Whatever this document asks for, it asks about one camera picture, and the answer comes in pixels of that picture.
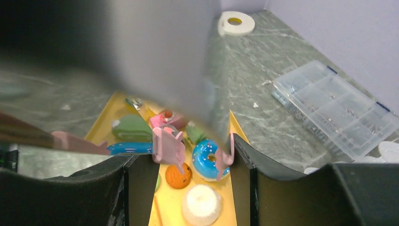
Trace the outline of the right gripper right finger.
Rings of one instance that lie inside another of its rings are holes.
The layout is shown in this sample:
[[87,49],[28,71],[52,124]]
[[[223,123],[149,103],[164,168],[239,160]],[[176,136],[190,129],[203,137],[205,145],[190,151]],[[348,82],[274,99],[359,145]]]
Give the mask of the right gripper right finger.
[[306,175],[234,134],[231,183],[239,226],[396,226],[397,164],[334,163]]

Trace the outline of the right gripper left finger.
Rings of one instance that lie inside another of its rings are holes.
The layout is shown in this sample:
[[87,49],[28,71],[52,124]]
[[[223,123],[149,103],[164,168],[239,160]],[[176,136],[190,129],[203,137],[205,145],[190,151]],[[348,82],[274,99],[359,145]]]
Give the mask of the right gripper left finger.
[[115,156],[68,177],[0,171],[3,226],[146,226],[159,165],[148,155]]

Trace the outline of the pink handled tongs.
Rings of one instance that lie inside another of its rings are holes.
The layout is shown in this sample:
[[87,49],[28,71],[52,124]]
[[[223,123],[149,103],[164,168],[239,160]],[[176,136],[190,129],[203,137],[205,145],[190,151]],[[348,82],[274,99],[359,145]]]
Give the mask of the pink handled tongs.
[[[154,162],[175,165],[183,171],[185,161],[185,145],[182,143],[183,132],[173,135],[169,128],[155,127],[152,130],[152,142],[122,142],[108,145],[105,141],[95,145],[87,140],[63,131],[52,133],[55,137],[56,148],[78,153],[101,155],[133,155],[150,154]],[[229,167],[234,162],[234,155],[227,155],[221,148],[216,151],[216,168],[219,171],[217,181],[230,173]]]

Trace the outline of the blue frosted donut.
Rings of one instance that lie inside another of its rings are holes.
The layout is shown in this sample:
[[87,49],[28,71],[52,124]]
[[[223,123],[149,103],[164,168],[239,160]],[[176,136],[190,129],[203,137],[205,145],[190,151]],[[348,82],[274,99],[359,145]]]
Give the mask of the blue frosted donut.
[[211,139],[197,143],[192,151],[192,170],[200,178],[214,182],[219,174],[216,168],[217,144]]

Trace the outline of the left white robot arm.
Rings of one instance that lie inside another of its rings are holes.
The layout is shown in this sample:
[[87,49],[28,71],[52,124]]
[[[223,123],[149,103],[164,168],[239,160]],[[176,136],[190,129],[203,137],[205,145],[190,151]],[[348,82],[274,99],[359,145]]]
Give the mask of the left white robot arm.
[[0,66],[88,72],[182,113],[224,144],[225,81],[212,46],[221,14],[218,0],[3,0]]

